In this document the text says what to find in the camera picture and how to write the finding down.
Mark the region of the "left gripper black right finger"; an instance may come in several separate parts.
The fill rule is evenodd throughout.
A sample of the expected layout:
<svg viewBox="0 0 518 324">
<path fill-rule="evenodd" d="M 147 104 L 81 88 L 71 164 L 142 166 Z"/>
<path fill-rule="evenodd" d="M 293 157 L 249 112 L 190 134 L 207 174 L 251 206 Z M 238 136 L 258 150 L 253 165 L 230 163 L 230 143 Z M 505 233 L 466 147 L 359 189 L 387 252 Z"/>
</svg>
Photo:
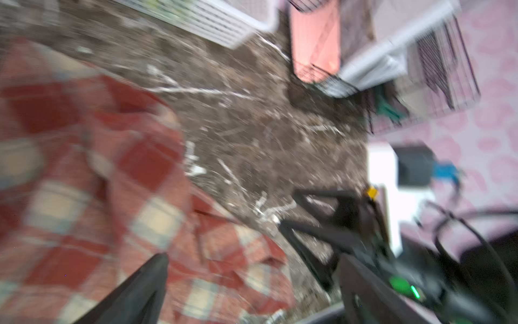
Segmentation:
<svg viewBox="0 0 518 324">
<path fill-rule="evenodd" d="M 355 257 L 340 256 L 337 276 L 347 323 L 427 323 Z"/>
</svg>

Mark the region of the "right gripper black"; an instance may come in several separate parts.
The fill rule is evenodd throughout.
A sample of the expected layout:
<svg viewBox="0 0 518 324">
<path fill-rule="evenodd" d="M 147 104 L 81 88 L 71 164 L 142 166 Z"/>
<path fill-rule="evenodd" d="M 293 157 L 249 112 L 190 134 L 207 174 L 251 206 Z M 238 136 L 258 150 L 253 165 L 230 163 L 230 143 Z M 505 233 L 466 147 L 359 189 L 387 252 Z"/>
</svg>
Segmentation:
<svg viewBox="0 0 518 324">
<path fill-rule="evenodd" d="M 396 258 L 389 246 L 389 227 L 379 204 L 360 204 L 360 196 L 355 190 L 298 188 L 292 197 L 322 225 L 283 220 L 279 232 L 325 292 L 333 289 L 333 274 L 339 257 L 364 246 L 358 234 L 337 227 L 358 226 L 362 235 L 373 240 L 373 248 L 371 252 L 357 252 L 356 257 L 373 269 L 394 292 L 433 311 L 443 323 L 501 323 L 502 307 L 477 289 L 475 275 L 468 271 L 468 266 L 455 261 L 447 252 L 441 242 L 442 232 L 450 223 L 457 222 L 477 238 L 479 247 L 486 254 L 485 264 L 500 273 L 502 259 L 488 239 L 452 210 L 434 202 L 427 203 L 442 215 L 442 220 L 431 229 L 436 253 L 430 253 L 427 260 L 418 263 L 415 257 L 410 261 Z"/>
</svg>

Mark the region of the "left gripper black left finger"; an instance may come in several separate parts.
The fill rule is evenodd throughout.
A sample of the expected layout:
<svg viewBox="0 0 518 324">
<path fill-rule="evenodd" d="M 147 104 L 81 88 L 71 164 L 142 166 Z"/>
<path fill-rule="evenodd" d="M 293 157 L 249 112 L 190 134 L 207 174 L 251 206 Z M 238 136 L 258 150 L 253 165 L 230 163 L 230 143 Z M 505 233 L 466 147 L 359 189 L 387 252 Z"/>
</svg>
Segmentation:
<svg viewBox="0 0 518 324">
<path fill-rule="evenodd" d="M 77 323 L 157 323 L 166 295 L 165 253 L 152 256 Z"/>
</svg>

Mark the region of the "red plaid skirt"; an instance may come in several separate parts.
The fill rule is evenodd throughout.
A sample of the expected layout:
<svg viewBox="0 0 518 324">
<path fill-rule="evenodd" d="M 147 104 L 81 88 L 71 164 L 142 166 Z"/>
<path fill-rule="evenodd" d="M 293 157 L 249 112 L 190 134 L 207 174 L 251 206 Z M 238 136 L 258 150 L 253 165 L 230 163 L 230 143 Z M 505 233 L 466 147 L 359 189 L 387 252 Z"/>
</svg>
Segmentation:
<svg viewBox="0 0 518 324">
<path fill-rule="evenodd" d="M 26 39 L 1 65 L 1 322 L 77 323 L 158 253 L 157 323 L 291 308 L 287 256 L 194 185 L 174 111 Z"/>
</svg>

